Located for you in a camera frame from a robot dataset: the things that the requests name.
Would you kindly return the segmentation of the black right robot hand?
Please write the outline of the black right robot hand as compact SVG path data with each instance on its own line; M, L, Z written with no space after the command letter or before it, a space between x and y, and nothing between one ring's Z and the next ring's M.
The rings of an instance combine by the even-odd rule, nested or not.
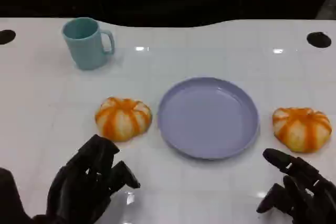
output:
M267 148L263 157L282 173L283 185L273 184L257 207L273 208L292 217L292 223L335 223L335 184L300 157Z

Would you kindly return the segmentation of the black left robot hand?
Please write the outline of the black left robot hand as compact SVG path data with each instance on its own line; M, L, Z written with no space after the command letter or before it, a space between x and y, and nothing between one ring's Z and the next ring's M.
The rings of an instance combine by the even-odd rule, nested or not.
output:
M47 198L46 215L59 223L95 223L122 187L140 188L124 161L113 163L118 147L94 135L54 178Z

